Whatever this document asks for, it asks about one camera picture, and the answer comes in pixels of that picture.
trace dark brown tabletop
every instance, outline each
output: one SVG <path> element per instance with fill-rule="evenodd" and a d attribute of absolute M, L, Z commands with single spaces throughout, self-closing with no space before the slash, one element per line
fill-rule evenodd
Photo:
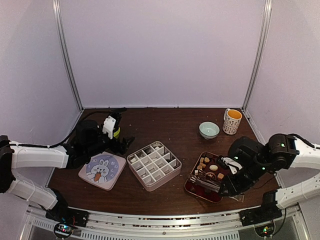
<path fill-rule="evenodd" d="M 85 110 L 86 115 L 93 110 Z M 135 136 L 129 154 L 146 145 L 161 141 L 182 162 L 181 174 L 148 192 L 129 169 L 128 164 L 110 191 L 95 187 L 78 177 L 78 169 L 56 169 L 49 183 L 60 191 L 71 207 L 118 214 L 135 215 L 185 215 L 237 210 L 258 206 L 265 192 L 278 188 L 273 176 L 264 175 L 245 192 L 244 202 L 224 197 L 219 203 L 211 203 L 187 194 L 185 181 L 202 152 L 226 155 L 230 145 L 241 136 L 256 139 L 247 120 L 242 119 L 238 132 L 227 135 L 222 131 L 223 108 L 131 108 L 122 114 L 120 137 Z M 106 114 L 97 113 L 88 119 L 103 123 Z M 220 127 L 219 135 L 205 140 L 199 134 L 199 124 L 210 121 Z"/>

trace cartoon rabbit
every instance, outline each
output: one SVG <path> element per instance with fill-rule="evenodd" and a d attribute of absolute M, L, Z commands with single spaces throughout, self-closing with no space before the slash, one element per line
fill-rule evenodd
<path fill-rule="evenodd" d="M 93 166 L 91 172 L 87 172 L 87 177 L 96 183 L 106 183 L 107 175 L 109 173 L 109 168 L 107 165 L 109 164 L 109 160 L 100 159 L 99 164 Z"/>

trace light blue bowl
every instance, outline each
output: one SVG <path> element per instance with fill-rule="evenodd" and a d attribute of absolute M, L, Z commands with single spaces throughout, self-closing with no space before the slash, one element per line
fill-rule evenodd
<path fill-rule="evenodd" d="M 204 139 L 214 139 L 218 136 L 220 128 L 213 122 L 205 121 L 200 124 L 199 132 Z"/>

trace white wall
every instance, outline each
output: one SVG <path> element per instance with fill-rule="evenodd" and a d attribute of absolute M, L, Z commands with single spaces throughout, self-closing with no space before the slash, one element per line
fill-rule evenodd
<path fill-rule="evenodd" d="M 54 144 L 79 115 L 68 82 L 51 0 L 0 1 L 0 135 Z M 44 185 L 51 169 L 20 169 Z M 18 239 L 27 203 L 0 194 L 1 239 Z"/>
<path fill-rule="evenodd" d="M 320 1 L 274 0 L 269 35 L 248 111 L 267 141 L 297 133 L 320 143 Z M 317 170 L 282 170 L 285 186 Z M 301 202 L 313 240 L 320 236 L 320 197 Z"/>
<path fill-rule="evenodd" d="M 84 107 L 240 107 L 264 0 L 61 0 Z"/>

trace white patterned mug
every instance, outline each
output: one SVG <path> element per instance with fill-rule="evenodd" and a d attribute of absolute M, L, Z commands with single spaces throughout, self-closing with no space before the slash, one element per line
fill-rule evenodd
<path fill-rule="evenodd" d="M 241 112 L 227 108 L 223 116 L 223 126 L 222 130 L 229 135 L 234 135 L 237 133 L 238 127 L 242 119 Z"/>

